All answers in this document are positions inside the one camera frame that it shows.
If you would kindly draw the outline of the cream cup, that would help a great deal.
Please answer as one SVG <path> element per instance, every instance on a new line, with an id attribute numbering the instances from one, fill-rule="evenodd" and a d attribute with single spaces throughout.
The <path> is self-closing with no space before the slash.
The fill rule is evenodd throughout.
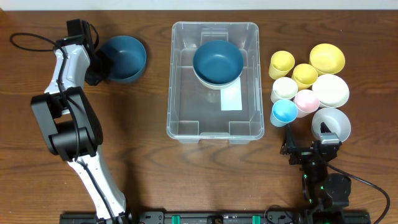
<path id="1" fill-rule="evenodd" d="M 289 77 L 278 78 L 271 91 L 271 102 L 275 103 L 279 100 L 291 100 L 298 93 L 296 82 Z"/>

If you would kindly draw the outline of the dark blue bowl front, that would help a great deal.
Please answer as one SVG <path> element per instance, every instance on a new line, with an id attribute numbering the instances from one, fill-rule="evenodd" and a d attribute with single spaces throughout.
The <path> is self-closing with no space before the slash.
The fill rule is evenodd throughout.
<path id="1" fill-rule="evenodd" d="M 225 40 L 211 40 L 199 47 L 193 56 L 193 70 L 214 84 L 234 80 L 244 69 L 240 49 Z"/>

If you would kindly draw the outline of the dark blue bowl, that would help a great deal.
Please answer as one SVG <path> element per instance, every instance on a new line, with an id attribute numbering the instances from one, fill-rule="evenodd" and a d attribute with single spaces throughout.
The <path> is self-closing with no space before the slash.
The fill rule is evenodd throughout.
<path id="1" fill-rule="evenodd" d="M 244 69 L 240 49 L 225 40 L 211 40 L 199 47 L 193 56 L 193 70 L 214 84 L 234 80 Z"/>
<path id="2" fill-rule="evenodd" d="M 97 53 L 104 60 L 108 80 L 113 82 L 132 83 L 146 69 L 146 48 L 141 41 L 131 36 L 112 37 Z"/>

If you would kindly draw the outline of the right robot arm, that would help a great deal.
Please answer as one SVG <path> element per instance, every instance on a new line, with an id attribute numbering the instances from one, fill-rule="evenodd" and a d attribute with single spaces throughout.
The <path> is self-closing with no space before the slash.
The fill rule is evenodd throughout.
<path id="1" fill-rule="evenodd" d="M 304 197 L 320 210 L 340 210 L 349 205 L 351 179 L 344 174 L 329 173 L 328 162 L 337 157 L 341 146 L 336 133 L 321 124 L 320 139 L 309 147 L 299 147 L 289 125 L 285 127 L 285 138 L 280 153 L 289 155 L 290 165 L 302 166 Z"/>

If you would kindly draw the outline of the pink cup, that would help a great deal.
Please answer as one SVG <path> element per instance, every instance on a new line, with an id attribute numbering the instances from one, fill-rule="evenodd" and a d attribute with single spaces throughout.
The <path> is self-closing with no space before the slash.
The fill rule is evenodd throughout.
<path id="1" fill-rule="evenodd" d="M 307 116 L 316 111 L 320 106 L 320 100 L 317 94 L 308 89 L 300 90 L 294 98 L 294 103 L 298 110 L 298 118 Z"/>

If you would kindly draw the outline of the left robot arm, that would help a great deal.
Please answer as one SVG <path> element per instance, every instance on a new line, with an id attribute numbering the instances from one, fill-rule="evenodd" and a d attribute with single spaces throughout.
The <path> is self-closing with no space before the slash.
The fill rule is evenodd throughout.
<path id="1" fill-rule="evenodd" d="M 93 223 L 128 223 L 126 198 L 104 161 L 103 132 L 83 88 L 107 79 L 112 61 L 96 50 L 93 25 L 67 21 L 67 37 L 54 42 L 57 58 L 50 85 L 31 107 L 49 151 L 79 176 L 96 207 Z"/>

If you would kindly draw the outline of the beige bowl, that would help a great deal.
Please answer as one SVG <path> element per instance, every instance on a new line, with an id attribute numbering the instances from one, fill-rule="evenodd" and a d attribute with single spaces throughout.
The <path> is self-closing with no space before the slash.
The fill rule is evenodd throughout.
<path id="1" fill-rule="evenodd" d="M 227 87 L 230 87 L 232 84 L 236 83 L 240 78 L 242 73 L 240 73 L 234 80 L 228 82 L 228 83 L 222 83 L 222 84 L 214 84 L 214 83 L 210 83 L 208 81 L 205 81 L 204 79 L 202 79 L 199 74 L 194 70 L 193 71 L 194 74 L 196 75 L 196 77 L 198 78 L 199 82 L 204 85 L 205 87 L 212 89 L 212 90 L 222 90 L 225 89 Z"/>

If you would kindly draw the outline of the light blue cup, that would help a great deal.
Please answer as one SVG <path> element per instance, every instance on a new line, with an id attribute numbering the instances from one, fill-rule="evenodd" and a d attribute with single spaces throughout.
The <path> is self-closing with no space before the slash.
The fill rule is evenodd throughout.
<path id="1" fill-rule="evenodd" d="M 271 109 L 270 122 L 275 127 L 283 127 L 298 116 L 298 108 L 291 100 L 278 100 Z"/>

